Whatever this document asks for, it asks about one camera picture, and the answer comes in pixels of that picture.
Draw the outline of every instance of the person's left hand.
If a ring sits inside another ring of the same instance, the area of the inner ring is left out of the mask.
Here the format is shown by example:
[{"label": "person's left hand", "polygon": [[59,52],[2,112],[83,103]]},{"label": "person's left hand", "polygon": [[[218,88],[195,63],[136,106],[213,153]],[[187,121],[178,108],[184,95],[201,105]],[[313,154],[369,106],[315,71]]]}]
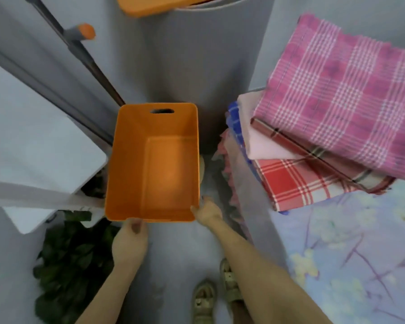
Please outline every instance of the person's left hand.
[{"label": "person's left hand", "polygon": [[147,223],[128,218],[113,241],[114,268],[138,269],[147,253],[148,235]]}]

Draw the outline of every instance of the mattress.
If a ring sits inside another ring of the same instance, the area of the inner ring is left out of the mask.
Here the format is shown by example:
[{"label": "mattress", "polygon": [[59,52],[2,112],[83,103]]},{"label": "mattress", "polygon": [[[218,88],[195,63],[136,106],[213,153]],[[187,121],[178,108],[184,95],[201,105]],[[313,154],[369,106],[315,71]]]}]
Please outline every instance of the mattress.
[{"label": "mattress", "polygon": [[334,324],[405,323],[405,181],[275,212],[231,133],[240,211],[255,247],[285,267]]}]

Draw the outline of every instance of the hand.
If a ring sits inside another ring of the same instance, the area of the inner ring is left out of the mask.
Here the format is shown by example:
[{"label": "hand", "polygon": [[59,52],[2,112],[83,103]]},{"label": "hand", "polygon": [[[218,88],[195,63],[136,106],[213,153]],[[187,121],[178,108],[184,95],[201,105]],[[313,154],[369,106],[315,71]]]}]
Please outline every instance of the hand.
[{"label": "hand", "polygon": [[209,227],[213,221],[223,220],[221,209],[214,203],[213,199],[209,196],[203,196],[203,206],[200,208],[191,206],[190,211],[192,211],[196,220],[204,225]]},{"label": "hand", "polygon": [[128,218],[113,241],[114,268],[137,270],[147,253],[148,235],[147,223]]}]

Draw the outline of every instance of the brown plaid cloth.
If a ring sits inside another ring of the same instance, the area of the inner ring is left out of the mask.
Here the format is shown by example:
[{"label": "brown plaid cloth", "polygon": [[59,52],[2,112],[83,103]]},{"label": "brown plaid cloth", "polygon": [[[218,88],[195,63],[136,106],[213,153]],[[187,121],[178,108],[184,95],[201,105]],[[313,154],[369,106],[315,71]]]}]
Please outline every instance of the brown plaid cloth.
[{"label": "brown plaid cloth", "polygon": [[395,180],[394,177],[364,167],[352,160],[339,157],[308,141],[273,128],[259,119],[252,118],[251,125],[291,152],[306,158],[317,159],[321,166],[333,171],[357,189],[368,193],[382,194]]}]

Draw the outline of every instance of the bin handle hole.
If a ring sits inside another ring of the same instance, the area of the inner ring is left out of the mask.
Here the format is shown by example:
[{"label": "bin handle hole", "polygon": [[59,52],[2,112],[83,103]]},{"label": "bin handle hole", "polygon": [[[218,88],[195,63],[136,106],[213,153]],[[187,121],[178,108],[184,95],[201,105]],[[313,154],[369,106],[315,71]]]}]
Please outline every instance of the bin handle hole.
[{"label": "bin handle hole", "polygon": [[152,109],[150,112],[152,114],[173,114],[174,110],[172,110],[172,109]]}]

